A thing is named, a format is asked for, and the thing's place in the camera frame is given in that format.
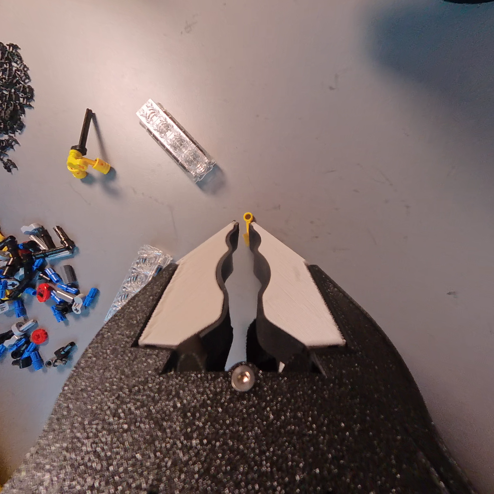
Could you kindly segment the clear toy brick dark rod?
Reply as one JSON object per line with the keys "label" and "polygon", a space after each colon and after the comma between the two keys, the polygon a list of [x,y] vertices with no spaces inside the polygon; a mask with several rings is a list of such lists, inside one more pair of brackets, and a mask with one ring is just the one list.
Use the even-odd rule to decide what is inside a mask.
{"label": "clear toy brick dark rod", "polygon": [[104,322],[113,317],[130,299],[172,262],[172,257],[151,245],[143,245],[111,304]]}

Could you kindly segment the clear toy brick grey rod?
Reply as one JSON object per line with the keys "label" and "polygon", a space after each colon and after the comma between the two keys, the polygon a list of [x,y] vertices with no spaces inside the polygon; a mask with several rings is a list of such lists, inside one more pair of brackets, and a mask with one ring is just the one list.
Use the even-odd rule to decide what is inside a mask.
{"label": "clear toy brick grey rod", "polygon": [[148,99],[137,111],[140,125],[198,183],[215,166],[215,161],[188,131],[159,103]]}

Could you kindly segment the grey desk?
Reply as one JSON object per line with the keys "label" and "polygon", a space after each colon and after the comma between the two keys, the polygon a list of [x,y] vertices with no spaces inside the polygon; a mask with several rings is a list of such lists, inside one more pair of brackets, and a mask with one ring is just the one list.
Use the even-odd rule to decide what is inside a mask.
{"label": "grey desk", "polygon": [[[1,1],[30,69],[1,227],[76,242],[94,307],[57,323],[78,358],[143,244],[180,259],[245,212],[384,329],[454,458],[493,492],[493,4]],[[152,99],[215,161],[193,180],[140,125]],[[86,158],[67,157],[85,111]]]}

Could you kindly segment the yellow and black axle assembly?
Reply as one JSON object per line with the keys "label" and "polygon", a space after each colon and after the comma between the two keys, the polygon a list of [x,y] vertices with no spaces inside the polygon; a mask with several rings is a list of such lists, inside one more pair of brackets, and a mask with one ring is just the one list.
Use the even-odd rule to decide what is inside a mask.
{"label": "yellow and black axle assembly", "polygon": [[87,153],[87,138],[89,136],[92,117],[92,109],[87,108],[85,111],[83,126],[78,144],[71,147],[69,155],[67,157],[67,169],[77,179],[85,178],[87,176],[87,170],[89,167],[101,172],[102,174],[108,174],[111,169],[110,164],[100,158],[91,160],[85,157]]}

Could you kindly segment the pile of colourful toy pieces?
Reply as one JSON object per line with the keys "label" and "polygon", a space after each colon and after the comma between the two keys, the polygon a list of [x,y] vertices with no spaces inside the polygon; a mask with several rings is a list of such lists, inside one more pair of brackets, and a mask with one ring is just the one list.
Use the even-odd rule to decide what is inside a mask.
{"label": "pile of colourful toy pieces", "polygon": [[51,261],[71,257],[77,250],[61,226],[53,230],[60,245],[55,245],[50,233],[38,223],[22,227],[28,237],[23,242],[1,235],[1,315],[15,318],[8,330],[1,331],[1,359],[9,355],[11,364],[19,369],[64,366],[77,347],[75,342],[66,343],[44,360],[40,348],[48,342],[48,332],[37,320],[28,318],[26,298],[48,305],[55,320],[65,323],[68,315],[80,316],[99,295],[96,287],[86,293],[80,290],[71,265],[62,265],[63,275],[51,265]]}

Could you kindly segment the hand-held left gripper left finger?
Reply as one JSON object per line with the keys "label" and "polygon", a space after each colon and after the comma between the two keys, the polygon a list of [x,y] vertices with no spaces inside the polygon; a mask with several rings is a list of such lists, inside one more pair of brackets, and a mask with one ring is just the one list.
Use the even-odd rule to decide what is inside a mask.
{"label": "hand-held left gripper left finger", "polygon": [[224,371],[233,342],[225,282],[236,248],[233,221],[177,262],[138,340],[170,350],[165,372]]}

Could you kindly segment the heap of black toy pins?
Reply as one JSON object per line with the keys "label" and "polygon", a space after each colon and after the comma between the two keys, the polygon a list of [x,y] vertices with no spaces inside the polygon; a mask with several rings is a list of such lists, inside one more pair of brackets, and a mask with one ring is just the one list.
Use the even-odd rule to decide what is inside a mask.
{"label": "heap of black toy pins", "polygon": [[9,153],[19,145],[26,109],[33,108],[34,89],[20,47],[1,43],[1,166],[8,173],[18,169]]}

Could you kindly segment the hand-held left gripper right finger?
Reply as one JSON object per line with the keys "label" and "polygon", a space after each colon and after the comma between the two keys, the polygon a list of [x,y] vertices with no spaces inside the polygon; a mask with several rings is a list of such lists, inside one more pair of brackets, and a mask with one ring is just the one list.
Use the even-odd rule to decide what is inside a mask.
{"label": "hand-held left gripper right finger", "polygon": [[249,242],[260,282],[255,334],[268,358],[288,367],[297,355],[343,348],[345,338],[305,259],[254,221]]}

